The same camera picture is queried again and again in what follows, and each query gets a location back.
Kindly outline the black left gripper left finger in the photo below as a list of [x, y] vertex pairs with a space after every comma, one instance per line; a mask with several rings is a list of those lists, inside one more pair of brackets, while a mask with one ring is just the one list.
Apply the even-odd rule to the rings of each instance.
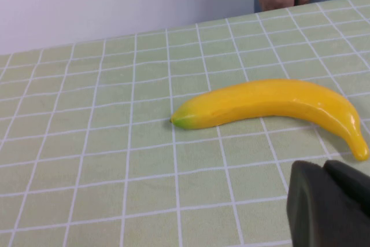
[[293, 246], [369, 246], [369, 216], [323, 166], [291, 166], [287, 218]]

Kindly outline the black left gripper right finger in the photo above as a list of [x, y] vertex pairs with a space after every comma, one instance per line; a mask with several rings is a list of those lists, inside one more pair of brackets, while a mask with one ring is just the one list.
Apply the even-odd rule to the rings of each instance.
[[337, 160], [327, 160], [323, 169], [341, 190], [369, 216], [369, 176]]

